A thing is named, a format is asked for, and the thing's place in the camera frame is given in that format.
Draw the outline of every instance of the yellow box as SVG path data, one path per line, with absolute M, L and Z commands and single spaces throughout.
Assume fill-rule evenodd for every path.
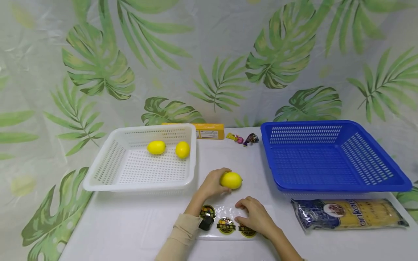
M 192 123 L 196 127 L 196 137 L 198 139 L 224 139 L 224 125 L 218 123 Z

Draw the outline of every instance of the sticker sheet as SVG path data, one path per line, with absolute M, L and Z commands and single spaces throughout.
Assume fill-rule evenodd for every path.
M 271 206 L 264 206 L 274 219 L 274 211 Z M 234 205 L 204 205 L 200 216 L 210 216 L 214 222 L 209 231 L 200 230 L 197 240 L 241 241 L 260 240 L 263 236 L 254 230 L 237 223 L 235 217 L 248 217 L 245 210 L 235 208 Z

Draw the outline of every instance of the plastic basket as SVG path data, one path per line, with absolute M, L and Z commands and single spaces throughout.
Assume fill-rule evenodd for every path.
M 284 191 L 408 191 L 412 183 L 356 122 L 266 122 L 268 164 Z
M 162 140 L 166 151 L 152 155 L 147 145 Z M 176 145 L 190 145 L 179 159 Z M 196 128 L 192 124 L 155 125 L 114 130 L 100 149 L 83 181 L 87 191 L 176 190 L 187 186 L 196 165 Z

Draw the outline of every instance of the hand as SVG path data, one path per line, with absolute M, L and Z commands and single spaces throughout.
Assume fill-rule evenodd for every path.
M 236 222 L 263 234 L 268 239 L 279 230 L 264 206 L 255 198 L 243 198 L 235 204 L 235 207 L 248 211 L 248 218 L 236 217 Z
M 219 180 L 221 179 L 221 176 L 225 172 L 231 172 L 228 168 L 222 168 L 218 170 L 213 170 L 209 172 L 209 174 L 206 176 L 205 181 L 200 186 L 200 188 L 197 190 L 197 192 L 201 195 L 203 195 L 205 198 L 209 198 L 214 195 L 222 194 L 224 192 L 231 193 L 232 190 L 227 187 L 222 187 L 219 183 Z

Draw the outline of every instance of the white tabletop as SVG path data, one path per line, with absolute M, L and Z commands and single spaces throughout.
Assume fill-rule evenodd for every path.
M 251 132 L 261 139 L 259 127 L 225 129 L 246 138 Z M 408 221 L 410 228 L 365 231 L 302 231 L 288 198 L 279 192 L 266 162 L 263 144 L 244 148 L 230 139 L 198 140 L 195 181 L 182 194 L 95 193 L 71 236 L 61 261 L 149 261 L 170 234 L 190 197 L 210 170 L 228 167 L 243 178 L 240 189 L 216 204 L 233 206 L 250 195 L 274 209 L 275 222 L 302 257 L 309 261 L 411 260 L 416 254 L 418 225 L 391 193 L 369 197 L 388 198 Z M 188 260 L 276 260 L 270 243 L 257 241 L 196 241 Z

